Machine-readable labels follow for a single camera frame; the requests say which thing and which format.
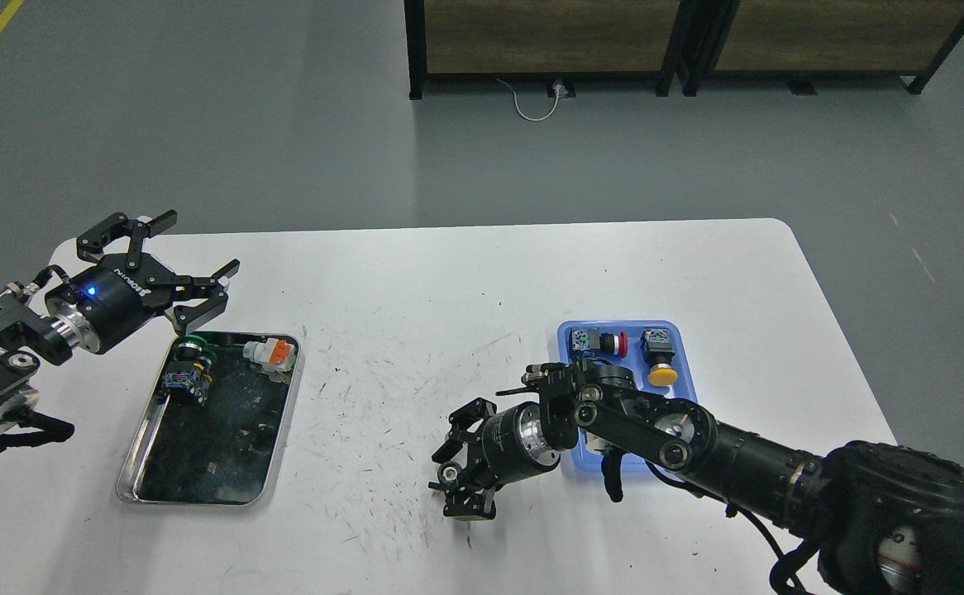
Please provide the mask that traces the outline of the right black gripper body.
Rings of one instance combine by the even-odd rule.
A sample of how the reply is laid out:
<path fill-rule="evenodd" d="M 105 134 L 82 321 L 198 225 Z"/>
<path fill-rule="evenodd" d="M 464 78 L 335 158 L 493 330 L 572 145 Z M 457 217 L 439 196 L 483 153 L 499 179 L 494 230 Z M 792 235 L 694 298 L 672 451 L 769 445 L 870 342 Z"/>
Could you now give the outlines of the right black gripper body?
<path fill-rule="evenodd" d="M 540 406 L 525 402 L 504 410 L 481 423 L 477 483 L 482 488 L 516 483 L 554 471 L 561 452 L 549 444 L 542 432 Z"/>

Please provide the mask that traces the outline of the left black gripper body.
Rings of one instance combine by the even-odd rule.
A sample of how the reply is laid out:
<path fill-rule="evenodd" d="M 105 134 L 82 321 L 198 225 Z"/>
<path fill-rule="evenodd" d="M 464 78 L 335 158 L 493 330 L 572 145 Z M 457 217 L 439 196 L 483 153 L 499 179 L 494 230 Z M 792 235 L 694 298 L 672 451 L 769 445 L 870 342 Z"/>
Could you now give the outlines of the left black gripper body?
<path fill-rule="evenodd" d="M 122 343 L 174 302 L 173 274 L 150 256 L 107 254 L 45 294 L 48 313 L 70 324 L 78 346 L 96 355 Z"/>

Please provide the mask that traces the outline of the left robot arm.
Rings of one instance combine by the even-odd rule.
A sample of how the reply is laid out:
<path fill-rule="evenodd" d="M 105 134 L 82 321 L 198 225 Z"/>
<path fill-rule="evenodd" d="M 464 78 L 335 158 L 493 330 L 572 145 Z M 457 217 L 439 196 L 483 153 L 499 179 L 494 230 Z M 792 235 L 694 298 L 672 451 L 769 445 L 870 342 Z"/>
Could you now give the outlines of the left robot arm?
<path fill-rule="evenodd" d="M 80 274 L 51 264 L 32 281 L 3 288 L 0 454 L 64 443 L 74 435 L 73 423 L 36 410 L 30 378 L 42 362 L 62 365 L 78 348 L 106 354 L 157 317 L 167 317 L 177 334 L 188 336 L 225 312 L 227 280 L 239 271 L 239 260 L 213 274 L 182 275 L 143 249 L 176 220 L 173 210 L 150 220 L 114 213 L 75 241 L 78 259 L 88 264 Z"/>

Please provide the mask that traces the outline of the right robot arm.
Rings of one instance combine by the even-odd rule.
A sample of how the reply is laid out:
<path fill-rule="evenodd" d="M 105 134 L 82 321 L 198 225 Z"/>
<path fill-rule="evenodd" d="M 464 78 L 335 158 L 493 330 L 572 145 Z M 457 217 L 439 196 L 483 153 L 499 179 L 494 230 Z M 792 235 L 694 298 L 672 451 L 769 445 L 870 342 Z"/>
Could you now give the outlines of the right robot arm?
<path fill-rule="evenodd" d="M 520 392 L 536 399 L 498 411 L 478 398 L 449 414 L 430 483 L 445 516 L 492 520 L 498 490 L 551 472 L 585 432 L 600 440 L 614 502 L 624 497 L 624 456 L 636 455 L 667 485 L 799 537 L 770 571 L 778 594 L 804 592 L 796 573 L 811 559 L 842 594 L 964 594 L 960 464 L 862 440 L 823 457 L 791 449 L 696 402 L 643 392 L 630 369 L 598 358 L 528 365 Z"/>

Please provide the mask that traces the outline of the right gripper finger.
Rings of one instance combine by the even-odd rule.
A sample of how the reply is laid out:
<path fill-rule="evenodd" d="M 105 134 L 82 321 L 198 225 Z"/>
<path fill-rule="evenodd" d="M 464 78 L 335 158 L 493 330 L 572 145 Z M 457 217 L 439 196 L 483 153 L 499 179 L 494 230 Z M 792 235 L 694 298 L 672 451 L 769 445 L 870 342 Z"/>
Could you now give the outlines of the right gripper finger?
<path fill-rule="evenodd" d="M 485 422 L 496 415 L 496 403 L 477 397 L 448 415 L 451 429 L 446 433 L 444 443 L 432 455 L 434 464 L 451 462 L 466 447 L 474 444 L 477 438 L 471 432 L 472 426 Z"/>
<path fill-rule="evenodd" d="M 445 503 L 441 514 L 449 519 L 462 522 L 492 521 L 496 517 L 497 488 L 470 491 L 465 488 L 444 488 L 439 483 L 429 483 L 428 487 L 444 494 Z"/>

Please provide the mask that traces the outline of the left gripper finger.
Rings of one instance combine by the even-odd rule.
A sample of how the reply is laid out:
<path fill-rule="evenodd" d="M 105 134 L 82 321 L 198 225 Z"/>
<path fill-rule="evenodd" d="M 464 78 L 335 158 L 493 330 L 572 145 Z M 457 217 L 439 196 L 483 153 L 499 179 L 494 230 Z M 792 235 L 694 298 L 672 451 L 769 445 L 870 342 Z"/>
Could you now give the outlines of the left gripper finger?
<path fill-rule="evenodd" d="M 114 213 L 96 226 L 90 227 L 75 241 L 75 254 L 78 259 L 99 264 L 104 250 L 115 240 L 128 238 L 128 251 L 124 254 L 124 266 L 139 269 L 143 264 L 143 245 L 145 240 L 157 237 L 176 225 L 179 214 L 176 210 L 165 211 L 149 221 L 130 219 L 123 213 Z"/>
<path fill-rule="evenodd" d="M 220 316 L 229 300 L 227 281 L 239 272 L 241 261 L 229 260 L 206 276 L 173 274 L 157 264 L 148 272 L 148 309 L 171 321 L 177 335 L 194 334 L 203 324 Z"/>

